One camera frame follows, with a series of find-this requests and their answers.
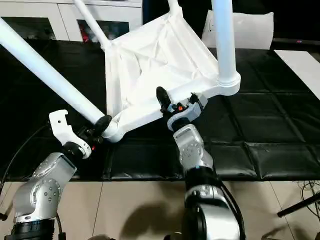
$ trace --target tile floor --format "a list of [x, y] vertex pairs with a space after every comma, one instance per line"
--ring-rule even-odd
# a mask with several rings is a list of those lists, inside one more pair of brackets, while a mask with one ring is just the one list
[[[277, 240], [315, 239], [320, 223], [307, 208], [283, 218], [276, 215], [300, 201], [298, 184], [227, 182], [241, 208], [248, 240], [266, 235]], [[0, 239], [12, 228], [12, 199], [20, 185], [7, 182], [0, 197], [0, 212], [9, 213], [8, 220], [0, 222]], [[96, 235], [117, 240], [162, 240], [165, 234], [180, 230], [184, 192], [182, 182], [70, 182], [58, 212], [68, 240]], [[306, 197], [311, 194], [305, 191]]]

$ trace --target glass cabinet door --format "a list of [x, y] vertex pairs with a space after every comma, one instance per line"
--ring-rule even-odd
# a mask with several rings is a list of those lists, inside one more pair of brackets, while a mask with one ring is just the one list
[[0, 2], [0, 17], [24, 39], [69, 40], [55, 3]]
[[[59, 4], [62, 19], [71, 41], [98, 42], [74, 4]], [[120, 37], [142, 25], [139, 7], [87, 5], [109, 40]]]
[[3, 16], [2, 19], [23, 39], [56, 40], [49, 19], [46, 17]]

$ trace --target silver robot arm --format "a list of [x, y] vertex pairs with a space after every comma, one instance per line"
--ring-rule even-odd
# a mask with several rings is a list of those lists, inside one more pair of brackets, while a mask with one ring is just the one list
[[191, 121], [200, 116], [208, 100], [192, 93], [188, 103], [172, 104], [166, 90], [158, 87], [157, 99], [167, 126], [179, 149], [186, 193], [182, 221], [183, 240], [244, 240], [240, 209], [218, 178], [214, 161]]
[[[101, 134], [111, 121], [110, 116], [103, 116], [93, 128], [83, 128], [77, 136], [67, 124], [66, 114], [66, 110], [59, 110], [49, 115], [53, 135], [61, 142], [63, 153], [51, 153], [17, 190], [13, 199], [15, 224], [5, 240], [53, 239], [54, 218], [63, 189], [77, 171], [69, 159], [88, 158], [102, 143]], [[65, 240], [66, 234], [60, 232], [58, 238]]]
[[60, 152], [51, 153], [16, 192], [16, 223], [56, 217], [62, 192], [77, 168]]

